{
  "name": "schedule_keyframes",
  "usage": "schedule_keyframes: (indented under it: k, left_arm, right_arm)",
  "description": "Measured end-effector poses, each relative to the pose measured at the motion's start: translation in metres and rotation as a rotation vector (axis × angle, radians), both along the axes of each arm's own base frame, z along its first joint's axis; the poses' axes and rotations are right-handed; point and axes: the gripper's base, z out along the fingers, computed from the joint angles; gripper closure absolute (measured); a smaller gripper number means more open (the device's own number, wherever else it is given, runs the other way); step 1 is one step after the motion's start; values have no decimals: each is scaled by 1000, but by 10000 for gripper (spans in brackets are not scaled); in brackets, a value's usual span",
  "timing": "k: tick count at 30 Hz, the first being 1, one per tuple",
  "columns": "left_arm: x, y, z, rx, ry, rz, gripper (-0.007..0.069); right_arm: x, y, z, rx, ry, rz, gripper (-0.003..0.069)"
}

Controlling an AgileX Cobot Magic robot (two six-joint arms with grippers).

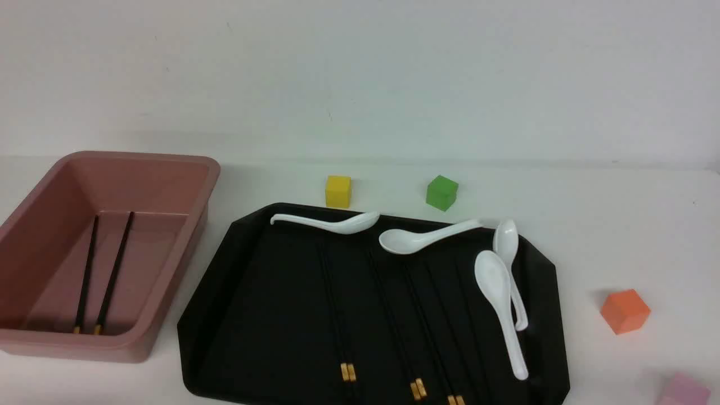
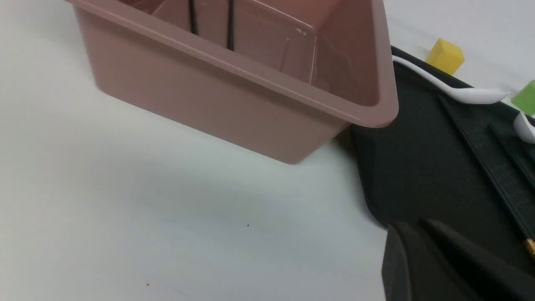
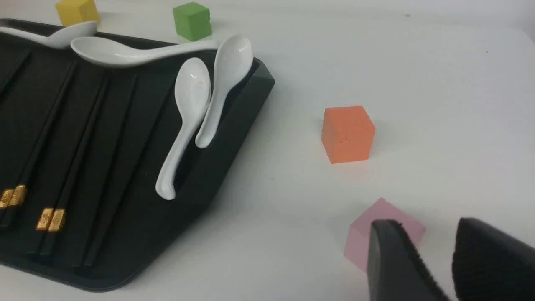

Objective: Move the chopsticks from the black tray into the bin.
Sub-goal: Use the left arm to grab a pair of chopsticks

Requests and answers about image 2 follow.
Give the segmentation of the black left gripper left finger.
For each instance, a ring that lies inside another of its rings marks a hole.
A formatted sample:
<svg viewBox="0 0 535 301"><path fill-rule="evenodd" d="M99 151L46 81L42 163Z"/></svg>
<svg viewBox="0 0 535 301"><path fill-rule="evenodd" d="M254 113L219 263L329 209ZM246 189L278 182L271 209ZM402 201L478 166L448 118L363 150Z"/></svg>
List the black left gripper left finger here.
<svg viewBox="0 0 535 301"><path fill-rule="evenodd" d="M387 301L479 301L428 236L405 222L387 231L382 283Z"/></svg>

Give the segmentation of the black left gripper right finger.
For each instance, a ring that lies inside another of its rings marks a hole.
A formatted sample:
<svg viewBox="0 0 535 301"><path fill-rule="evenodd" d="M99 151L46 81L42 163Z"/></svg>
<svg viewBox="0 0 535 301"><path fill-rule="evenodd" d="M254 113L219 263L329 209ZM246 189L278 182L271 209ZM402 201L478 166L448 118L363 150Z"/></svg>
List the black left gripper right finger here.
<svg viewBox="0 0 535 301"><path fill-rule="evenodd" d="M534 278L436 220L420 220L453 272L484 301L533 301Z"/></svg>

